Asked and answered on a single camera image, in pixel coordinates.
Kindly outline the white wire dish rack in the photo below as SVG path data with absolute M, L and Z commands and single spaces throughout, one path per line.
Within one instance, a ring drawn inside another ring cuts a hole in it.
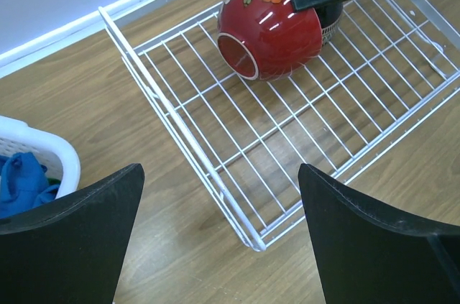
M 261 252 L 303 220 L 297 173 L 349 182 L 459 92 L 459 12 L 441 0 L 346 2 L 311 62 L 240 78 L 211 6 L 132 46 L 100 15 L 157 118 L 235 230 Z

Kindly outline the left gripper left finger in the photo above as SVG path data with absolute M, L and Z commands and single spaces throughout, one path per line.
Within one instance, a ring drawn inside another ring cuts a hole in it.
M 132 163 L 1 220 L 1 302 L 113 303 L 144 187 Z

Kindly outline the red floral bowl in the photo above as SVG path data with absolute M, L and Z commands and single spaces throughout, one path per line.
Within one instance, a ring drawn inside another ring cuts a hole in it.
M 222 58 L 246 80 L 287 77 L 323 47 L 316 11 L 296 12 L 292 0 L 223 0 L 217 30 Z

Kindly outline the dark patterned bowl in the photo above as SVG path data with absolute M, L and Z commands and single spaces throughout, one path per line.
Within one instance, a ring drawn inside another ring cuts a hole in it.
M 323 46 L 330 42 L 331 38 L 336 34 L 343 8 L 342 3 L 329 4 L 315 8 L 321 23 Z

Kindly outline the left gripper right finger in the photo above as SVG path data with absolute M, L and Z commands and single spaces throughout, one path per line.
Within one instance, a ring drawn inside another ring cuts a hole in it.
M 298 181 L 327 303 L 458 303 L 459 227 L 302 164 Z

